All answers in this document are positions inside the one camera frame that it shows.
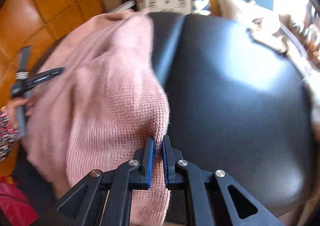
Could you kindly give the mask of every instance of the floral patterned sleeve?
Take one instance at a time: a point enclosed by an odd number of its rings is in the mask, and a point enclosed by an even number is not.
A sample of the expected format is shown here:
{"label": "floral patterned sleeve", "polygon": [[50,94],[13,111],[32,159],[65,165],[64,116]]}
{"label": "floral patterned sleeve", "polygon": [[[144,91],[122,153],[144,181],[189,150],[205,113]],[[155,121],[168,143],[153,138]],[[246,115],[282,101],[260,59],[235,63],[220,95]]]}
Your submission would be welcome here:
{"label": "floral patterned sleeve", "polygon": [[9,123],[7,107],[0,109],[0,163],[9,156],[14,143],[19,139],[19,130]]}

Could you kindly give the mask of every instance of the black metal frame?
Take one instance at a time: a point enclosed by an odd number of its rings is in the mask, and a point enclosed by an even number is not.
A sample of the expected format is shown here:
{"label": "black metal frame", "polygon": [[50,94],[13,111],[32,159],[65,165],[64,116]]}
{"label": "black metal frame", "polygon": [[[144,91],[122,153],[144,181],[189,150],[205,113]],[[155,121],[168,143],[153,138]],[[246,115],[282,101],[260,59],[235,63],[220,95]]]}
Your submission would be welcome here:
{"label": "black metal frame", "polygon": [[[29,72],[27,71],[27,63],[30,56],[31,46],[23,47],[19,53],[19,64],[16,73],[16,83],[11,86],[11,97],[30,98],[30,90],[35,86],[47,82],[57,75],[62,74],[63,67],[54,68],[43,73],[39,73],[32,78],[29,78]],[[27,135],[27,117],[25,112],[27,106],[21,106],[16,108],[16,117],[19,124],[20,136],[24,137]]]}
{"label": "black metal frame", "polygon": [[[116,170],[92,170],[32,226],[127,226],[132,190],[150,188],[153,139]],[[184,191],[187,226],[281,226],[282,223],[223,170],[209,172],[182,159],[163,139],[164,180]]]}

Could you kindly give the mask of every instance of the black leather chair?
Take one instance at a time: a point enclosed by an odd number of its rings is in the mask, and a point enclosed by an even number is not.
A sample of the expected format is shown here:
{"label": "black leather chair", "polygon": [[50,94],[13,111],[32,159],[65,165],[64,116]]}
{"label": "black leather chair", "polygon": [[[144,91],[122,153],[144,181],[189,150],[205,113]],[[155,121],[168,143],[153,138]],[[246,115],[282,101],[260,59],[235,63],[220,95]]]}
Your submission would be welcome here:
{"label": "black leather chair", "polygon": [[[226,170],[276,216],[304,204],[316,148],[310,100],[293,64],[253,42],[239,23],[149,15],[152,66],[168,95],[172,147],[201,169]],[[52,190],[20,152],[14,175],[41,214],[53,202]],[[35,196],[37,188],[50,198]],[[181,192],[172,192],[167,220],[185,223]]]}

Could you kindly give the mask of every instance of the triangular cutout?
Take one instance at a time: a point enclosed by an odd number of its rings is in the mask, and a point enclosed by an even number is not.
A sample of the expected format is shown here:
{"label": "triangular cutout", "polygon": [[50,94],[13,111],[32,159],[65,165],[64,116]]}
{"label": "triangular cutout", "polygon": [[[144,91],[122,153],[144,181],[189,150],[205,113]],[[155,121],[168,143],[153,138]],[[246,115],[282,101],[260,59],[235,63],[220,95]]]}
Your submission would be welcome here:
{"label": "triangular cutout", "polygon": [[82,205],[83,199],[88,191],[88,186],[83,185],[73,193],[59,208],[58,212],[74,219]]}
{"label": "triangular cutout", "polygon": [[254,206],[239,190],[233,185],[228,186],[228,191],[232,201],[236,207],[240,219],[248,218],[258,213],[258,209]]}

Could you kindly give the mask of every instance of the beige cushion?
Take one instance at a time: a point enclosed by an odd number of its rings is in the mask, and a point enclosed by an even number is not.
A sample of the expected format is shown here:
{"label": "beige cushion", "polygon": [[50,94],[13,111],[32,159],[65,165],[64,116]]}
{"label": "beige cushion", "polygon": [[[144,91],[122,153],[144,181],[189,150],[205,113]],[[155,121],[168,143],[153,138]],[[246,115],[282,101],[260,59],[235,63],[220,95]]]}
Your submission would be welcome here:
{"label": "beige cushion", "polygon": [[258,30],[259,26],[252,21],[262,18],[261,29],[267,34],[274,34],[280,28],[279,15],[269,9],[260,7],[255,1],[218,0],[222,17],[246,25],[249,29]]}

